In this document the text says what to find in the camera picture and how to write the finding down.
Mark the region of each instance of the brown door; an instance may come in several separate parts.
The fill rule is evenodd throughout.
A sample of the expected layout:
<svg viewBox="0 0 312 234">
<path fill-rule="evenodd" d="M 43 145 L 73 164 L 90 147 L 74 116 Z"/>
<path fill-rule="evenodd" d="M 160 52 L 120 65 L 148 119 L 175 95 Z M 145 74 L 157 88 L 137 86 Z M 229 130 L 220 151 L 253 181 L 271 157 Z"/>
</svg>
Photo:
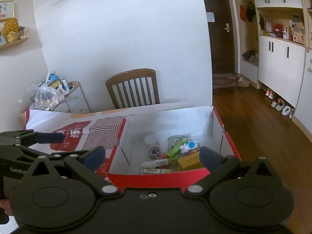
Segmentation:
<svg viewBox="0 0 312 234">
<path fill-rule="evenodd" d="M 204 0 L 206 12 L 213 12 L 214 23 L 208 23 L 213 75 L 234 73 L 234 38 L 228 0 Z"/>
</svg>

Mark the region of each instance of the marker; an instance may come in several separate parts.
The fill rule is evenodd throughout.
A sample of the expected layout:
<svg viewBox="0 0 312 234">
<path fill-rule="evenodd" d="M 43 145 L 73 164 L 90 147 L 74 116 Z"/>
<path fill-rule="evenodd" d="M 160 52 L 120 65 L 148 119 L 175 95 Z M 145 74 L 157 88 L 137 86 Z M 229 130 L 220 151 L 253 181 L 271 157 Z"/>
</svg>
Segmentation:
<svg viewBox="0 0 312 234">
<path fill-rule="evenodd" d="M 181 157 L 178 158 L 170 158 L 170 159 L 160 159 L 160 160 L 155 160 L 155 161 L 148 161 L 148 162 L 144 162 L 142 164 L 143 168 L 156 168 L 159 166 L 166 166 L 166 165 L 170 165 L 172 164 L 174 161 L 177 161 L 178 159 L 180 159 Z"/>
</svg>

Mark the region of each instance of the yellow box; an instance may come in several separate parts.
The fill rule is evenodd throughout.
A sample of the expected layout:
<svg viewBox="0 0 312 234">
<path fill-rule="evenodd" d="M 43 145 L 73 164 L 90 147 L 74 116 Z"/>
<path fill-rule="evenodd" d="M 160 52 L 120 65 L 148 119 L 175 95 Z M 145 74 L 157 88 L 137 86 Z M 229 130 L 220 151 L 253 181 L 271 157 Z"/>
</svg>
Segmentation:
<svg viewBox="0 0 312 234">
<path fill-rule="evenodd" d="M 181 158 L 177 162 L 178 170 L 180 172 L 204 168 L 204 166 L 199 161 L 199 152 Z"/>
</svg>

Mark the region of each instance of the barcode label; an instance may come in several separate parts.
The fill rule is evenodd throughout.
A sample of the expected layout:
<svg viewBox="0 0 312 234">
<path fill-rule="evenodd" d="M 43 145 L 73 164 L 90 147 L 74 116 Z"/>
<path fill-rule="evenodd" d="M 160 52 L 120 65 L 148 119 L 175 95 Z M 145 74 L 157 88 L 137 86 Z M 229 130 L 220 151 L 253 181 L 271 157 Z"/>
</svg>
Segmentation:
<svg viewBox="0 0 312 234">
<path fill-rule="evenodd" d="M 160 161 L 160 160 L 156 161 L 156 166 L 163 166 L 163 165 L 168 165 L 167 159 L 164 159 L 162 161 Z"/>
<path fill-rule="evenodd" d="M 143 172 L 144 172 L 144 173 L 160 173 L 160 172 L 161 172 L 161 169 L 151 169 L 151 168 L 147 168 L 147 169 L 144 169 Z"/>
</svg>

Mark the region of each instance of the wooden floor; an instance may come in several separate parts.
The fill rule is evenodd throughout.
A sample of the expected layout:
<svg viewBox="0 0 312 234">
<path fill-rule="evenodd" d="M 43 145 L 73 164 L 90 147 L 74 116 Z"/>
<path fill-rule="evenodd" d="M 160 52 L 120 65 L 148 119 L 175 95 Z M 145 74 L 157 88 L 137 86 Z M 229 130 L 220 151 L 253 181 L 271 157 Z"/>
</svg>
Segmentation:
<svg viewBox="0 0 312 234">
<path fill-rule="evenodd" d="M 213 90 L 218 110 L 243 161 L 265 156 L 291 190 L 295 209 L 288 228 L 312 232 L 312 143 L 288 118 L 270 106 L 263 90 L 229 87 Z"/>
</svg>

